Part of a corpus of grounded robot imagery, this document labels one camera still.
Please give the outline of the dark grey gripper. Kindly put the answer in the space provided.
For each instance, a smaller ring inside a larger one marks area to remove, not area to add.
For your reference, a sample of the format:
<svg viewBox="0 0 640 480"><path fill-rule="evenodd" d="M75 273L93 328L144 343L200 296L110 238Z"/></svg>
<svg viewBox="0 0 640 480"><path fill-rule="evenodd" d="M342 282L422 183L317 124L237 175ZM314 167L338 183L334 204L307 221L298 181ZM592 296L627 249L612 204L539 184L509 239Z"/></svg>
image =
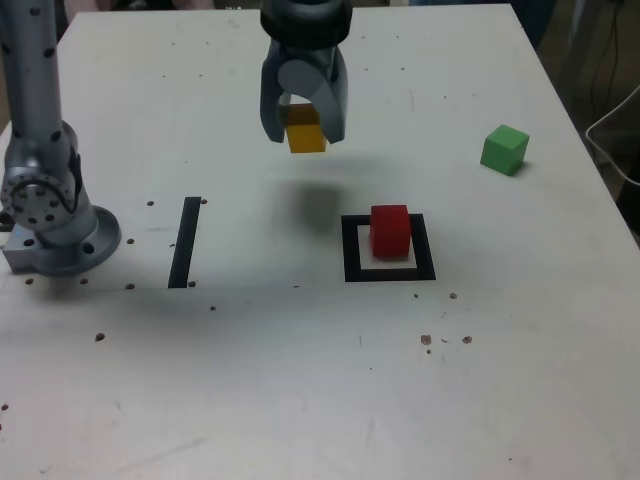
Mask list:
<svg viewBox="0 0 640 480"><path fill-rule="evenodd" d="M261 69L260 119L267 137L275 143L284 141L285 127L280 116L284 92L311 103L331 144L345 138L347 70L337 46L302 49L270 44Z"/></svg>

